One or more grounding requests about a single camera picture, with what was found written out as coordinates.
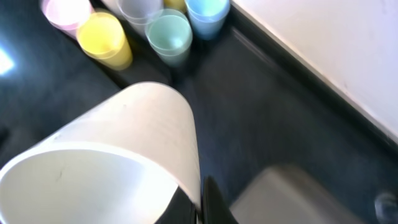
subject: black tray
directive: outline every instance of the black tray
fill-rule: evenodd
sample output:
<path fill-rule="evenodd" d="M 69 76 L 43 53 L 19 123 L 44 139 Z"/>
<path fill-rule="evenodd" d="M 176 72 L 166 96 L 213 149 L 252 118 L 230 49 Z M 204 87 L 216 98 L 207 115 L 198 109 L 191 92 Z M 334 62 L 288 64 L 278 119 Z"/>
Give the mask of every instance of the black tray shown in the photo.
<path fill-rule="evenodd" d="M 122 24 L 134 61 L 121 72 L 103 70 L 122 88 L 161 82 L 188 100 L 201 176 L 212 175 L 229 204 L 265 167 L 290 163 L 377 222 L 375 196 L 398 189 L 397 145 L 235 7 L 217 39 L 194 38 L 179 68 Z"/>

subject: pink cup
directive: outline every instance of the pink cup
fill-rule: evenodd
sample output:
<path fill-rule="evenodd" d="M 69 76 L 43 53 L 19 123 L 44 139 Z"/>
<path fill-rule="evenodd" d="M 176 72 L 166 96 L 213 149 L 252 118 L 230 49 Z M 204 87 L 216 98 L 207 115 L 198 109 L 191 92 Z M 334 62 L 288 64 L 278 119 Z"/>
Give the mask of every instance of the pink cup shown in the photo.
<path fill-rule="evenodd" d="M 76 31 L 94 12 L 89 0 L 43 0 L 41 8 L 50 23 L 76 39 Z"/>

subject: gray object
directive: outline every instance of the gray object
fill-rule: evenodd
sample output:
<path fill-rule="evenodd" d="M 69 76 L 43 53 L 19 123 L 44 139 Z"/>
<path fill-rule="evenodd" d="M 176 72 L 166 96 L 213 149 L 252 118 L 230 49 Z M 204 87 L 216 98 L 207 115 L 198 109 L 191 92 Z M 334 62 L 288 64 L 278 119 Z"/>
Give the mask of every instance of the gray object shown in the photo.
<path fill-rule="evenodd" d="M 230 209 L 240 224 L 362 223 L 294 166 L 264 170 Z"/>

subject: yellow cup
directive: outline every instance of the yellow cup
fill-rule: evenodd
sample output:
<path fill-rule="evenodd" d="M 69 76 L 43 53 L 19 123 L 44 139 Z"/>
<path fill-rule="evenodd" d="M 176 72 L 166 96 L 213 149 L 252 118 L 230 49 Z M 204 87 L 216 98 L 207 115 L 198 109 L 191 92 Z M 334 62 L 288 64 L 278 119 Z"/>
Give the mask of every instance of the yellow cup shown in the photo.
<path fill-rule="evenodd" d="M 132 62 L 132 53 L 118 19 L 107 12 L 93 13 L 77 30 L 77 41 L 90 57 L 114 70 Z"/>
<path fill-rule="evenodd" d="M 164 4 L 166 5 L 166 7 L 178 10 L 182 13 L 185 13 L 187 11 L 184 0 L 164 0 Z"/>

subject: bright light spot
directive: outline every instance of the bright light spot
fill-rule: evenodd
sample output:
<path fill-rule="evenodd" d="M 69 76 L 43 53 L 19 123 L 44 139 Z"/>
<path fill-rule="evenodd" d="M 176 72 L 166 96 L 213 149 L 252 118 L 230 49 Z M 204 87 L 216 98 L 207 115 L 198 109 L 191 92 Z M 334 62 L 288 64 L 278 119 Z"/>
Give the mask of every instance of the bright light spot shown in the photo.
<path fill-rule="evenodd" d="M 14 62 L 0 50 L 0 75 L 6 73 L 14 67 Z"/>

